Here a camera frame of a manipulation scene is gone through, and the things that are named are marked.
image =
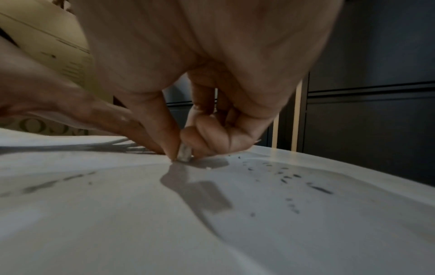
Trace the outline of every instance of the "table surface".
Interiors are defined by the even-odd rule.
[[[433,274],[435,188],[254,146],[0,130],[2,274]]]

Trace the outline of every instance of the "hand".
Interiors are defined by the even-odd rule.
[[[0,38],[0,116],[37,115],[124,135],[162,153],[132,113],[99,100]]]
[[[252,146],[320,54],[342,0],[74,0],[100,81],[174,159]],[[179,129],[161,90],[187,72]],[[218,89],[217,113],[214,90]]]

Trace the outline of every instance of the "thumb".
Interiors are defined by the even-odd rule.
[[[164,153],[175,160],[181,142],[180,129],[166,106],[162,91],[119,92],[115,96],[133,112]]]

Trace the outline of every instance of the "white table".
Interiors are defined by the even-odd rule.
[[[305,154],[170,163],[0,131],[0,274],[435,274],[435,188]]]

